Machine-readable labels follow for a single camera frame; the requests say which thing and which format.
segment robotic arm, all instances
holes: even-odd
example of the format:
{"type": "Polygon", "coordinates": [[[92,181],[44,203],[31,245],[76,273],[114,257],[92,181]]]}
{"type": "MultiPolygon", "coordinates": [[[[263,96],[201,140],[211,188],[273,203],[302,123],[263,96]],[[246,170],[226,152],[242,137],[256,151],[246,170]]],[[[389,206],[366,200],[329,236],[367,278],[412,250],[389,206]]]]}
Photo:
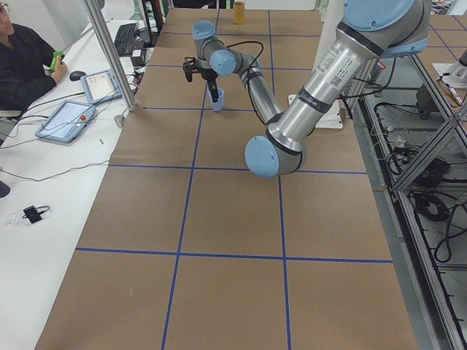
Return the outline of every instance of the robotic arm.
{"type": "Polygon", "coordinates": [[[193,27],[197,58],[185,59],[185,75],[190,81],[192,73],[201,73],[216,101],[217,76],[238,74],[266,125],[265,136],[247,144],[248,168],[259,177],[290,174],[304,163],[304,139],[366,61],[425,49],[430,7],[429,0],[346,0],[336,41],[285,112],[256,59],[227,48],[209,21],[193,27]]]}

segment black shirt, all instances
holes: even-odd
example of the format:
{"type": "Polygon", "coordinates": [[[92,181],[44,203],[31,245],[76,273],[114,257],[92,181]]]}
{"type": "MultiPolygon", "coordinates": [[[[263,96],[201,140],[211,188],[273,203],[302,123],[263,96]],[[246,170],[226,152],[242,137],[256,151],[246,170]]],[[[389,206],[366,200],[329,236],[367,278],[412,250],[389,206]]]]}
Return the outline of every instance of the black shirt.
{"type": "Polygon", "coordinates": [[[52,63],[54,49],[32,29],[13,28],[14,49],[0,44],[0,109],[24,111],[57,85],[43,67],[52,63]]]}

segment blue joint cap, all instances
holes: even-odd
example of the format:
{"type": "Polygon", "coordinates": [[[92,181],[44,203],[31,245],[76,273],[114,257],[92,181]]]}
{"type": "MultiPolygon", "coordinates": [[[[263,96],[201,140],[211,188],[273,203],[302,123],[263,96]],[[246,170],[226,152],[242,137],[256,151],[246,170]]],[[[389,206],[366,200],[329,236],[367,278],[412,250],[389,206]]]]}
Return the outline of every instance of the blue joint cap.
{"type": "Polygon", "coordinates": [[[232,52],[228,50],[218,50],[211,55],[209,65],[219,75],[229,75],[234,72],[236,61],[232,52]]]}
{"type": "Polygon", "coordinates": [[[411,42],[396,47],[387,49],[381,56],[381,58],[393,58],[393,57],[404,57],[421,53],[428,44],[428,38],[419,40],[418,42],[411,42]]]}
{"type": "Polygon", "coordinates": [[[279,156],[274,145],[264,136],[250,139],[245,148],[249,170],[261,178],[275,177],[279,172],[279,156]]]}
{"type": "Polygon", "coordinates": [[[211,36],[214,36],[215,34],[216,29],[214,24],[208,20],[200,20],[193,26],[193,39],[195,40],[205,40],[211,36]]]}
{"type": "Polygon", "coordinates": [[[346,0],[345,22],[357,31],[378,31],[400,20],[412,7],[415,0],[378,1],[346,0]]]}

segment blue cup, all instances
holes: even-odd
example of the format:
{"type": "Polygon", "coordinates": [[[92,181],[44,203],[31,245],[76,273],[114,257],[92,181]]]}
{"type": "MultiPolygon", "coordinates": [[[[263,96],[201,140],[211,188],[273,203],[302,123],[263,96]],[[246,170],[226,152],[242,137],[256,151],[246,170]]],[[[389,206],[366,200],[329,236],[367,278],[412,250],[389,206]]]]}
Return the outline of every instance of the blue cup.
{"type": "Polygon", "coordinates": [[[219,98],[218,98],[217,102],[213,102],[211,92],[209,91],[209,93],[208,93],[209,102],[211,103],[211,108],[212,108],[212,110],[214,112],[220,112],[220,111],[222,111],[222,108],[224,107],[224,90],[222,90],[221,88],[218,87],[217,92],[219,94],[219,98]]]}

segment black plug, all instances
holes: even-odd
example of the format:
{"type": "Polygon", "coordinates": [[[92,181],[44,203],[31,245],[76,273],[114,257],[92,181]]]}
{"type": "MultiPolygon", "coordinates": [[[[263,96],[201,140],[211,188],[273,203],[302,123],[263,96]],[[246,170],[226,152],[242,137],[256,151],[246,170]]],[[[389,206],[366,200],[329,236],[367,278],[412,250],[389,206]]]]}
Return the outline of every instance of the black plug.
{"type": "Polygon", "coordinates": [[[29,219],[29,222],[31,224],[42,220],[41,213],[37,211],[37,208],[35,206],[30,206],[26,209],[23,209],[23,212],[25,214],[25,217],[29,219]]]}

